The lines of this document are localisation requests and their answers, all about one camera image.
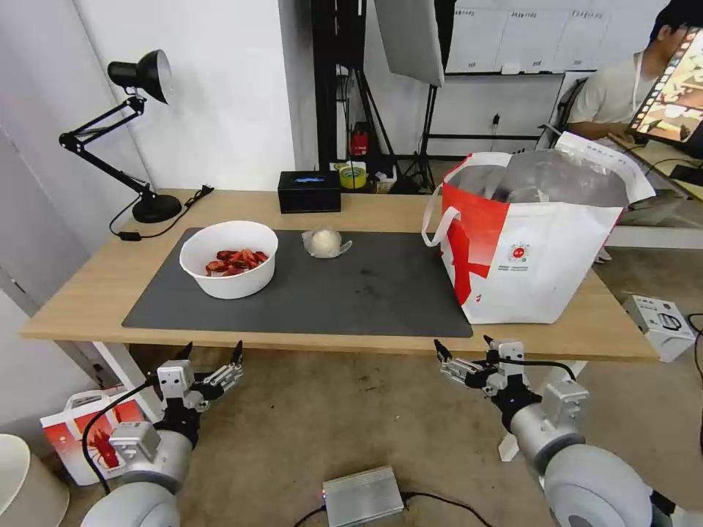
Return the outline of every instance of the gray t-shirt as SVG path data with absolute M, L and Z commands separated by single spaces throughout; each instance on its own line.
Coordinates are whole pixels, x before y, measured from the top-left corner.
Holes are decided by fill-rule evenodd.
M 569 123 L 629 123 L 656 82 L 640 78 L 633 111 L 636 70 L 637 56 L 598 70 L 576 98 Z

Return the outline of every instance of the lamp base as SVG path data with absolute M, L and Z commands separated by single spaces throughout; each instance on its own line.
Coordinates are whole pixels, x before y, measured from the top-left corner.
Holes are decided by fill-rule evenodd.
M 176 217 L 183 209 L 172 195 L 143 195 L 132 208 L 132 216 L 139 223 L 159 223 Z

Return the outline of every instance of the red fire extinguisher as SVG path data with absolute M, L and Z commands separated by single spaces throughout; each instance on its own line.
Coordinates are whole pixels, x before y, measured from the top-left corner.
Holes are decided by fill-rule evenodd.
M 357 122 L 349 139 L 349 153 L 352 156 L 363 156 L 368 153 L 368 123 Z

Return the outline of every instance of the person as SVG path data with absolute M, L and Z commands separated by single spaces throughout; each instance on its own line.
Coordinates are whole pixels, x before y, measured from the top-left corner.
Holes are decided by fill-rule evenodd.
M 672 0 L 659 13 L 644 51 L 598 70 L 586 81 L 571 109 L 568 131 L 605 144 L 610 143 L 609 134 L 627 138 L 635 112 L 691 27 L 703 27 L 702 5 Z

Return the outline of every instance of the wooden table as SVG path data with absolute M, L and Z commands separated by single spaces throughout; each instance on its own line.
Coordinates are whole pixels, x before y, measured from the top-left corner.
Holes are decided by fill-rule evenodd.
M 683 188 L 687 194 L 703 200 L 703 182 L 701 185 L 694 185 L 687 182 L 671 179 L 672 172 L 677 165 L 688 165 L 698 168 L 703 161 L 694 159 L 693 157 L 684 154 L 680 150 L 676 150 L 660 141 L 650 139 L 646 146 L 637 146 L 634 143 L 629 143 L 616 135 L 610 135 L 610 139 L 621 147 L 630 150 L 629 155 L 642 161 L 645 165 L 651 167 L 654 171 L 666 178 L 670 178 L 678 187 Z
M 185 201 L 193 191 L 173 190 Z M 420 232 L 428 197 L 343 195 L 340 214 L 285 214 L 276 193 L 216 191 L 198 202 L 167 234 L 141 242 L 112 238 L 24 326 L 22 335 L 48 340 L 91 341 L 128 388 L 144 375 L 125 344 L 234 346 L 243 339 L 247 349 L 348 351 L 386 354 L 435 354 L 430 337 L 323 334 L 235 333 L 122 327 L 122 321 L 159 269 L 165 257 L 190 227 L 227 220 L 254 220 L 275 229 L 308 230 L 330 225 L 339 231 Z M 125 230 L 137 228 L 129 224 Z M 139 225 L 144 233 L 162 225 Z M 590 272 L 564 315 L 552 325 L 476 326 L 470 339 L 443 339 L 463 356 L 483 356 L 483 334 L 524 342 L 533 359 L 562 361 L 655 361 L 657 355 L 595 273 Z M 138 398 L 150 419 L 158 420 L 160 403 L 153 392 Z

